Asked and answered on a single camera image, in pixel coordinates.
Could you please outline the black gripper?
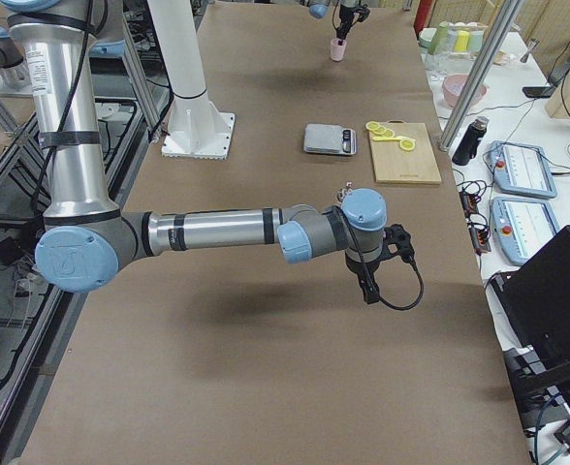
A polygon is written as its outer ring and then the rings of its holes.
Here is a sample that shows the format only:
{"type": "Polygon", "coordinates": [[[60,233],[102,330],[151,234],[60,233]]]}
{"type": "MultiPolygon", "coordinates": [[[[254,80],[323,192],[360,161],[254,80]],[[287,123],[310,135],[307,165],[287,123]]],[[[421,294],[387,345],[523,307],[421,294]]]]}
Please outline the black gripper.
{"type": "Polygon", "coordinates": [[[345,41],[343,22],[363,22],[368,18],[368,5],[362,0],[341,0],[339,2],[339,25],[335,28],[335,37],[339,43],[345,41]]]}
{"type": "Polygon", "coordinates": [[[400,257],[406,264],[414,262],[414,247],[411,234],[400,224],[393,224],[382,230],[366,232],[352,228],[347,233],[349,246],[345,249],[347,267],[357,274],[364,302],[374,304],[380,301],[380,294],[374,281],[374,272],[383,261],[400,257]]]}

